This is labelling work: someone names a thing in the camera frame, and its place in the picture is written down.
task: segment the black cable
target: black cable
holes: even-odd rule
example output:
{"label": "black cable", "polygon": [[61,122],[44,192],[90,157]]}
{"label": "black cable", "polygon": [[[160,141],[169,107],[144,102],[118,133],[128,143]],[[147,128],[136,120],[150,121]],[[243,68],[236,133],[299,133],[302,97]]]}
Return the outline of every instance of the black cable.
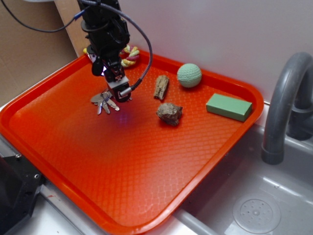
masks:
{"label": "black cable", "polygon": [[2,5],[5,7],[5,9],[8,11],[8,13],[21,25],[23,25],[24,27],[26,28],[29,28],[29,29],[32,29],[32,30],[35,30],[35,31],[38,31],[38,32],[44,32],[44,33],[55,33],[55,32],[59,32],[63,29],[65,29],[66,27],[68,27],[73,21],[77,20],[79,17],[82,16],[82,14],[85,12],[85,10],[88,8],[85,8],[83,11],[77,13],[66,25],[64,25],[63,27],[61,28],[58,28],[58,29],[54,29],[54,30],[44,30],[44,29],[39,29],[39,28],[34,28],[32,26],[28,26],[26,24],[24,24],[22,21],[20,21],[13,13],[12,11],[7,7],[7,5],[4,3],[3,0],[0,0]]}
{"label": "black cable", "polygon": [[122,11],[115,9],[114,7],[112,7],[110,5],[106,5],[106,4],[100,3],[100,2],[95,2],[95,1],[91,1],[91,0],[79,0],[79,1],[81,3],[84,3],[84,4],[89,5],[89,6],[101,6],[102,8],[110,10],[110,11],[114,12],[115,14],[118,14],[119,16],[125,18],[128,22],[130,22],[140,32],[140,34],[146,40],[148,47],[149,47],[149,62],[148,62],[147,68],[145,69],[145,71],[143,72],[141,77],[135,82],[134,85],[131,86],[132,91],[135,90],[140,85],[140,83],[142,82],[143,78],[146,76],[146,74],[148,73],[148,71],[152,65],[153,54],[152,54],[152,46],[151,46],[149,38],[144,33],[144,31],[128,15],[126,15]]}

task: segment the green sponge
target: green sponge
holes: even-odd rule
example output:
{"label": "green sponge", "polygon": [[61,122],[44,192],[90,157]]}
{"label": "green sponge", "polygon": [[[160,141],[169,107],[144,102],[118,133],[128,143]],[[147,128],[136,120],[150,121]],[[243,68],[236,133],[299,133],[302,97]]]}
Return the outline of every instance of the green sponge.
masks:
{"label": "green sponge", "polygon": [[252,103],[225,95],[214,94],[206,104],[208,112],[245,121],[252,111]]}

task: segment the rope toy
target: rope toy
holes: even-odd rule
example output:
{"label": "rope toy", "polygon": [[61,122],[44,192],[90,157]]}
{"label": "rope toy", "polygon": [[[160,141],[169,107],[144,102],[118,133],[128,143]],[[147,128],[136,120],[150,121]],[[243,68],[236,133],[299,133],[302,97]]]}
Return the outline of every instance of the rope toy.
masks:
{"label": "rope toy", "polygon": [[122,66],[127,68],[136,63],[136,61],[139,59],[140,51],[137,47],[127,45],[120,53],[123,54],[129,54],[129,56],[126,59],[122,59]]}

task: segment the drain strainer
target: drain strainer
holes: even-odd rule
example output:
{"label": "drain strainer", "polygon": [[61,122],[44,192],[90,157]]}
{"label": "drain strainer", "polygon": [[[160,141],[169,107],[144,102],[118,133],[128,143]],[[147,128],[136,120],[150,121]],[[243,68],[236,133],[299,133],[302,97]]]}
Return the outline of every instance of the drain strainer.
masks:
{"label": "drain strainer", "polygon": [[275,201],[265,195],[248,194],[234,205],[234,219],[244,230],[253,234],[266,234],[280,222],[280,210]]}

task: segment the tray rim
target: tray rim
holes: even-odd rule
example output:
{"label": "tray rim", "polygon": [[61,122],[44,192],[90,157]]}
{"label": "tray rim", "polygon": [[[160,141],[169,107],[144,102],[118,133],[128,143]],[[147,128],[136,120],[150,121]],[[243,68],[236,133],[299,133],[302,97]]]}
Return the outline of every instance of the tray rim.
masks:
{"label": "tray rim", "polygon": [[[149,54],[147,52],[140,52],[140,60],[141,63],[147,64],[149,59]],[[39,82],[34,87],[30,88],[25,93],[16,97],[9,104],[7,104],[0,112],[0,133],[23,155],[25,156],[33,156],[34,159],[39,159],[40,156],[36,153],[31,146],[25,143],[21,138],[14,135],[14,133],[10,132],[8,127],[10,118],[21,109],[23,106],[33,101],[35,98],[39,97],[46,91],[48,91],[51,87],[65,80],[69,75],[76,72],[82,66],[90,63],[89,58],[85,55],[77,58],[67,66],[61,68],[60,70],[53,73],[51,76],[44,79],[42,82]],[[177,62],[168,58],[164,58],[162,56],[154,55],[154,60],[152,66],[158,69],[167,68],[167,71],[170,73],[177,73],[177,70],[182,66],[183,63]],[[49,180],[54,183],[63,193],[65,193],[76,205],[80,205],[80,208],[90,216],[102,229],[109,233],[113,234],[140,234],[147,232],[157,226],[158,224],[164,222],[166,218],[168,218],[174,210],[183,202],[183,200],[194,190],[194,188],[205,178],[206,175],[210,173],[210,171],[214,168],[216,164],[223,158],[220,157],[227,153],[233,145],[236,144],[237,141],[244,135],[246,131],[254,124],[254,122],[258,119],[263,111],[264,100],[261,93],[252,85],[235,80],[233,78],[229,78],[217,73],[213,73],[206,70],[201,70],[203,76],[208,76],[210,79],[203,79],[202,84],[214,87],[221,91],[225,91],[229,94],[236,95],[241,97],[249,102],[253,103],[252,113],[248,117],[248,119],[243,122],[239,129],[235,131],[235,133],[224,143],[224,145],[214,154],[214,156],[207,162],[203,168],[193,177],[193,179],[186,185],[184,189],[179,193],[178,197],[175,197],[171,203],[152,221],[144,223],[140,226],[133,227],[125,227],[116,223],[113,219],[107,215],[107,221],[103,221],[103,213],[104,211],[100,210],[97,206],[88,199],[84,194],[77,193],[79,189],[76,188],[71,182],[60,179],[58,175],[55,175],[50,167],[47,167],[48,163],[42,161],[32,161],[32,163],[37,168],[45,168],[47,169],[45,175],[49,176]]]}

